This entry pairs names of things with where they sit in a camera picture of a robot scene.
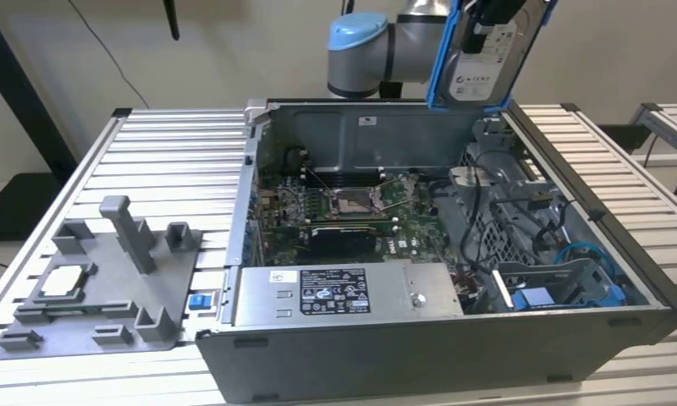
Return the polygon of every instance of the slotted aluminum surface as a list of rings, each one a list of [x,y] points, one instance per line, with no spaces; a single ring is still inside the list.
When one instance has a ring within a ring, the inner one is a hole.
[[[523,108],[677,283],[677,200],[581,113],[565,112],[554,105]],[[114,120],[81,164],[65,196],[58,197],[54,215],[47,213],[46,222],[51,224],[63,217],[85,218],[94,231],[109,230],[110,224],[95,216],[95,205],[103,195],[129,195],[134,202],[130,210],[135,217],[147,218],[151,227],[187,221],[190,227],[206,232],[190,289],[219,288],[242,121],[242,112],[213,110],[134,111],[127,120]],[[0,282],[1,328],[18,306],[13,300],[31,290],[34,280],[29,277],[45,270],[54,252],[47,242],[53,232],[50,227],[43,233],[35,231]],[[186,310],[183,344],[170,351],[0,361],[0,404],[221,403],[217,385],[197,348],[189,343],[193,332],[210,321],[209,316],[209,310]],[[370,401],[375,405],[438,403],[677,404],[677,331],[654,346],[622,351],[578,384]]]
[[[677,104],[642,104],[629,123],[642,124],[677,150]]]

